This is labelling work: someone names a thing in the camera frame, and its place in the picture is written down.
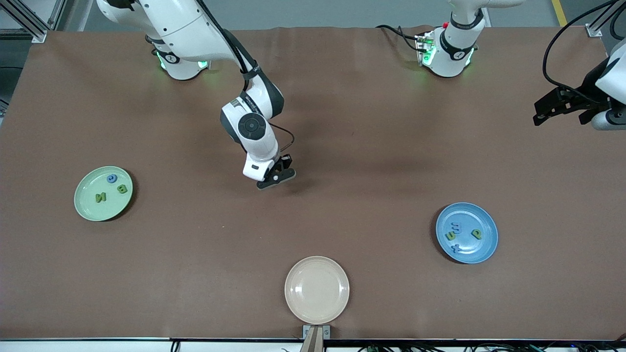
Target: yellow tape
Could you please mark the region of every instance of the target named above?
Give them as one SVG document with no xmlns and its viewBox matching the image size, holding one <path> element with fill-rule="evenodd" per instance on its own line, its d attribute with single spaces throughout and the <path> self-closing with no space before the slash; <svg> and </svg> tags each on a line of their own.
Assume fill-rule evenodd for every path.
<svg viewBox="0 0 626 352">
<path fill-rule="evenodd" d="M 552 6 L 554 7 L 554 12 L 557 14 L 557 20 L 561 27 L 567 24 L 567 19 L 565 18 L 565 13 L 563 12 L 563 6 L 561 6 L 560 0 L 552 0 Z"/>
</svg>

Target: table surface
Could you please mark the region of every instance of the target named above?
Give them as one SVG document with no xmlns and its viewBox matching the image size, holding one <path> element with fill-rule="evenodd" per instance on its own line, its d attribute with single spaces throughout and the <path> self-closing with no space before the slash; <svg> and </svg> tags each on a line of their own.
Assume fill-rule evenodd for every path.
<svg viewBox="0 0 626 352">
<path fill-rule="evenodd" d="M 180 82 L 140 33 L 49 33 L 0 130 L 0 336 L 300 336 L 284 280 L 322 255 L 351 285 L 336 338 L 617 337 L 626 138 L 575 115 L 533 126 L 557 30 L 485 29 L 453 79 L 378 29 L 236 33 L 297 137 L 298 176 L 263 192 L 218 120 L 235 65 Z M 550 71 L 576 85 L 604 57 L 572 28 Z M 103 165 L 127 169 L 136 195 L 89 222 L 73 194 Z M 482 264 L 438 249 L 434 221 L 459 201 L 498 225 Z"/>
</svg>

